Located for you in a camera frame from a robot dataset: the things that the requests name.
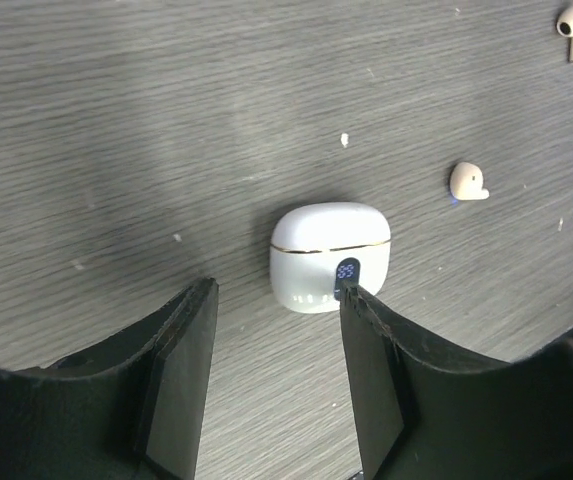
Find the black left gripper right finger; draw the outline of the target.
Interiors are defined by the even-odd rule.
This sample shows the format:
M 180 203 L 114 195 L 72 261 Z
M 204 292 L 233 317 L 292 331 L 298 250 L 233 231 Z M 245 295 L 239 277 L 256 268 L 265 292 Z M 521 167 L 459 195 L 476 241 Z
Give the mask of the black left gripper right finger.
M 340 323 L 366 479 L 573 479 L 573 327 L 506 362 L 344 283 Z

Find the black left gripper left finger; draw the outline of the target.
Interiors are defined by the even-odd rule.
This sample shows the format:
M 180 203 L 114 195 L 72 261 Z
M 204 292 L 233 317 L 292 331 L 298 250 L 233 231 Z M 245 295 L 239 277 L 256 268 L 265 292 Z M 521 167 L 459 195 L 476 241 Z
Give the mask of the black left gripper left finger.
M 0 368 L 0 479 L 191 479 L 218 312 L 203 278 L 46 368 Z

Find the white earbud charging case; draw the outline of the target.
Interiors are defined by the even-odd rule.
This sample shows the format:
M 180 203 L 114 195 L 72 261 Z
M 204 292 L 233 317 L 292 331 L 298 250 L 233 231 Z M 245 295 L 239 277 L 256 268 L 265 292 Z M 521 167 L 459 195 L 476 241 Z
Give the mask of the white earbud charging case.
M 391 229 L 378 209 L 355 202 L 305 205 L 285 214 L 270 241 L 276 300 L 303 314 L 339 309 L 345 281 L 378 293 L 387 278 Z

